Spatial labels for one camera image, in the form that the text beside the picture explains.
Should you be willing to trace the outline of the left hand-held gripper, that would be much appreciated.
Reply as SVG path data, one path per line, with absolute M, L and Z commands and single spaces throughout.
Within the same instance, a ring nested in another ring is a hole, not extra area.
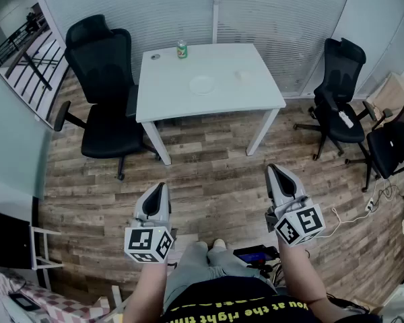
M 165 263 L 176 241 L 170 212 L 170 195 L 165 182 L 155 184 L 142 194 L 137 200 L 131 226 L 125 228 L 125 254 L 137 263 Z

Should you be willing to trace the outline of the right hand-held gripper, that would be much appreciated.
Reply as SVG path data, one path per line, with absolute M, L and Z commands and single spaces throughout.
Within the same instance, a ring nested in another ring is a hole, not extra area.
M 310 241 L 325 230 L 319 204 L 305 196 L 302 181 L 283 166 L 266 169 L 268 197 L 273 206 L 265 214 L 269 232 L 274 231 L 288 247 Z

